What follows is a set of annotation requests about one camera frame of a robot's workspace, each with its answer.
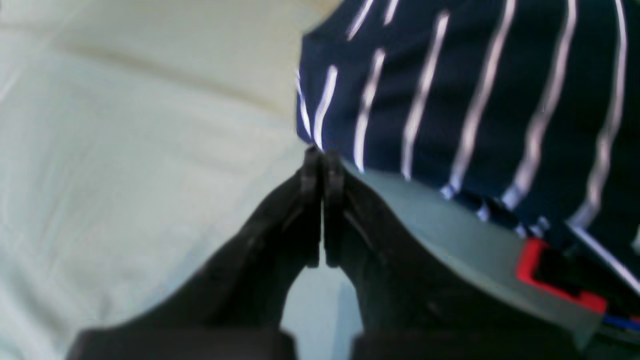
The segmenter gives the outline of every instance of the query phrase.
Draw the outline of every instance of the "white bedsheet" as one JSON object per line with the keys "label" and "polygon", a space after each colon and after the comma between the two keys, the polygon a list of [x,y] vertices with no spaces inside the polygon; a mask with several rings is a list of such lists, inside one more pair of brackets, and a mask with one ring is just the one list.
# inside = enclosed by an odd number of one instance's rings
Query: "white bedsheet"
{"label": "white bedsheet", "polygon": [[[3,1],[0,359],[60,359],[79,329],[160,301],[299,167],[301,29],[327,10]],[[302,359],[346,357],[350,286],[326,268],[294,285],[284,327]]]}

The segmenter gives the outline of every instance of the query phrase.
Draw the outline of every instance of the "white stripe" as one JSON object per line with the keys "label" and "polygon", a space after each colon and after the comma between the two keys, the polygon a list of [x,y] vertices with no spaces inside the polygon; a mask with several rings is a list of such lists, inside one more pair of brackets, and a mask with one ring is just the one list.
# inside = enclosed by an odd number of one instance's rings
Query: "white stripe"
{"label": "white stripe", "polygon": [[427,54],[427,59],[424,67],[422,68],[422,74],[420,76],[420,83],[416,89],[416,94],[413,97],[413,103],[411,105],[411,111],[404,125],[403,134],[403,150],[402,150],[402,173],[407,180],[411,179],[412,165],[413,165],[413,145],[415,143],[415,137],[420,128],[420,120],[424,113],[424,105],[427,102],[429,96],[429,90],[431,89],[431,83],[433,81],[433,75],[438,63],[438,56],[442,48],[444,41],[444,35],[447,32],[447,23],[449,22],[449,13],[442,12],[438,16],[439,20],[436,25],[436,35],[431,49]]}
{"label": "white stripe", "polygon": [[460,140],[460,146],[456,153],[456,159],[454,160],[451,170],[451,178],[449,180],[449,184],[456,192],[460,191],[462,179],[465,177],[465,173],[467,172],[469,162],[473,155],[474,146],[476,145],[478,125],[480,125],[484,107],[486,106],[489,96],[491,95],[491,90],[493,89],[495,74],[500,62],[500,54],[513,21],[515,8],[516,0],[506,0],[502,22],[493,36],[490,52],[488,53],[488,57],[484,64],[482,83],[476,88],[476,94],[474,95],[471,106],[467,112],[467,117],[462,130],[462,139]]}
{"label": "white stripe", "polygon": [[539,239],[542,239],[545,237],[545,232],[542,231],[542,229],[538,225],[530,226],[529,230],[533,233],[533,235],[535,235]]}
{"label": "white stripe", "polygon": [[451,186],[449,186],[449,185],[443,187],[440,190],[440,193],[447,200],[453,199],[453,197],[456,195],[456,192],[454,192],[453,188]]}
{"label": "white stripe", "polygon": [[513,229],[516,234],[518,235],[518,237],[520,237],[521,239],[526,239],[527,238],[527,229],[524,227],[523,224],[519,224],[518,226],[516,226],[515,229]]}
{"label": "white stripe", "polygon": [[326,81],[324,83],[324,91],[318,109],[316,110],[316,119],[314,121],[314,140],[320,150],[324,150],[322,145],[322,126],[324,122],[324,115],[329,109],[331,99],[333,98],[333,90],[335,89],[335,80],[338,77],[338,68],[334,65],[329,66],[329,70],[326,72]]}
{"label": "white stripe", "polygon": [[394,15],[396,14],[396,8],[398,7],[399,1],[400,0],[389,0],[389,7],[385,14],[385,26],[391,24],[394,20]]}
{"label": "white stripe", "polygon": [[349,30],[347,30],[347,41],[351,41],[351,39],[356,36],[358,30],[360,30],[360,26],[362,26],[362,24],[364,23],[364,19],[367,17],[372,4],[373,0],[365,0],[365,2],[362,4],[358,15],[356,15],[355,19],[353,19]]}
{"label": "white stripe", "polygon": [[520,161],[513,183],[502,196],[503,203],[510,210],[516,208],[520,201],[529,193],[531,184],[540,165],[542,140],[545,136],[549,121],[556,111],[564,85],[566,63],[577,22],[576,7],[576,0],[567,0],[564,29],[558,38],[556,58],[552,72],[549,74],[545,91],[538,104],[538,109],[529,123],[525,154]]}
{"label": "white stripe", "polygon": [[616,55],[616,71],[613,77],[613,90],[607,121],[598,134],[596,143],[596,161],[589,174],[587,184],[587,196],[584,202],[576,211],[569,223],[572,225],[587,228],[600,211],[600,201],[602,198],[602,188],[609,176],[611,166],[611,146],[618,134],[620,122],[622,121],[622,107],[625,98],[625,74],[627,71],[627,23],[622,1],[616,1],[618,11],[618,53]]}
{"label": "white stripe", "polygon": [[356,134],[353,144],[353,159],[360,172],[364,172],[364,139],[367,134],[367,125],[369,124],[369,113],[371,112],[371,104],[376,95],[380,73],[382,72],[382,64],[385,62],[385,51],[377,49],[373,54],[373,63],[371,64],[371,73],[362,93],[362,103],[360,104],[360,113],[358,114],[358,122],[356,124]]}
{"label": "white stripe", "polygon": [[482,207],[480,208],[480,210],[476,212],[476,215],[483,222],[489,221],[489,218],[491,217],[491,210],[489,210],[489,206],[486,204],[485,201],[483,201]]}
{"label": "white stripe", "polygon": [[589,233],[580,227],[568,224],[569,228],[591,248],[596,254],[598,254],[605,263],[618,274],[627,285],[629,285],[638,295],[640,295],[640,282],[634,274],[622,263],[618,261],[607,249],[605,249],[597,240],[594,239]]}
{"label": "white stripe", "polygon": [[549,223],[549,220],[545,217],[538,218],[538,226],[540,227],[540,229],[543,229],[544,231],[551,229],[551,224]]}
{"label": "white stripe", "polygon": [[305,101],[305,94],[302,93],[302,87],[300,87],[300,71],[298,71],[296,77],[296,86],[298,87],[298,97],[300,98],[300,115],[302,116],[302,123],[305,125],[305,130],[309,138],[311,138],[311,125],[309,122],[309,113],[307,111],[307,102]]}
{"label": "white stripe", "polygon": [[631,243],[631,249],[633,249],[636,255],[640,255],[640,226],[638,226],[638,234],[636,235],[636,239]]}

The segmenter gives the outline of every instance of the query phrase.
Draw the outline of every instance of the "blue wire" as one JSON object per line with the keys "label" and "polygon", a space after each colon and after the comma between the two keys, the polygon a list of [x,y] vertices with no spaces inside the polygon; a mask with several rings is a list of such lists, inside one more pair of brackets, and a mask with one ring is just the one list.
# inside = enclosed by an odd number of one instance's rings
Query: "blue wire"
{"label": "blue wire", "polygon": [[633,330],[633,331],[640,331],[640,323],[633,322],[631,320],[627,320],[627,319],[623,319],[623,318],[618,318],[617,316],[605,315],[604,316],[604,322],[608,323],[609,325],[622,327],[624,329],[630,329],[630,330]]}

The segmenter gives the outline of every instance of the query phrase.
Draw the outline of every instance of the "striped cloth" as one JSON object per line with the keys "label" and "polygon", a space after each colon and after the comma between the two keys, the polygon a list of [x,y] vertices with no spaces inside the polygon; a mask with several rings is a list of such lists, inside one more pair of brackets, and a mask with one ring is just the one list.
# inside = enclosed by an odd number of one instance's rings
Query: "striped cloth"
{"label": "striped cloth", "polygon": [[582,251],[640,295],[640,6],[345,0],[303,38],[297,132],[361,172]]}

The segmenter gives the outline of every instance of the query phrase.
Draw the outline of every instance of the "red component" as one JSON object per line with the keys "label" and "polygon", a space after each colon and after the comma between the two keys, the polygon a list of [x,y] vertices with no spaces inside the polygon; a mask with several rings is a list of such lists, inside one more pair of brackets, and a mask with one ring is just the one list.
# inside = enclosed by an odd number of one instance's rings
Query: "red component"
{"label": "red component", "polygon": [[593,310],[598,314],[604,314],[607,311],[607,300],[601,296],[588,291],[582,291],[578,296],[573,296],[562,289],[555,288],[534,278],[535,271],[540,263],[540,256],[547,248],[550,248],[549,245],[541,239],[527,239],[520,263],[518,264],[518,279],[561,297],[562,299]]}

